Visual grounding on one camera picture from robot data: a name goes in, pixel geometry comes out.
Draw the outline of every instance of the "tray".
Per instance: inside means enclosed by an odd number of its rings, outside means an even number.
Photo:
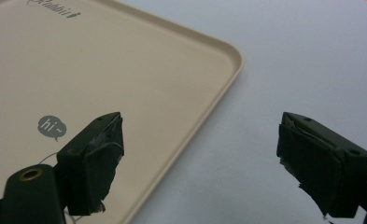
[[[0,198],[10,175],[120,111],[106,211],[78,223],[130,222],[242,66],[231,45],[119,2],[0,1]],[[41,133],[45,116],[66,132]]]

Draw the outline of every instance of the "speech bubble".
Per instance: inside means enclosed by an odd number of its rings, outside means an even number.
[[[54,138],[58,142],[58,138],[66,134],[66,125],[57,117],[47,115],[38,121],[37,129],[43,135]]]

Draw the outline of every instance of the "printed logo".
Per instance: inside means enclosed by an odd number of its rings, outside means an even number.
[[[30,7],[45,7],[61,16],[65,16],[66,18],[74,18],[81,15],[81,12],[73,12],[70,7],[65,7],[59,3],[55,3],[54,0],[29,0],[26,2],[26,5]]]
[[[59,137],[66,134],[66,125],[64,125],[64,123],[57,117],[50,115],[40,119],[37,129],[43,135],[55,138],[55,141],[57,142]]]

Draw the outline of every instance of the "white tabletop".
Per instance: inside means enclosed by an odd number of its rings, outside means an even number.
[[[232,43],[245,68],[133,223],[323,219],[276,156],[282,113],[367,149],[367,1],[123,0]]]

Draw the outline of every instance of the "table surface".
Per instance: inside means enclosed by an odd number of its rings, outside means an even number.
[[[123,0],[226,40],[246,65],[133,223],[324,219],[275,154],[284,111],[367,149],[367,1]]]

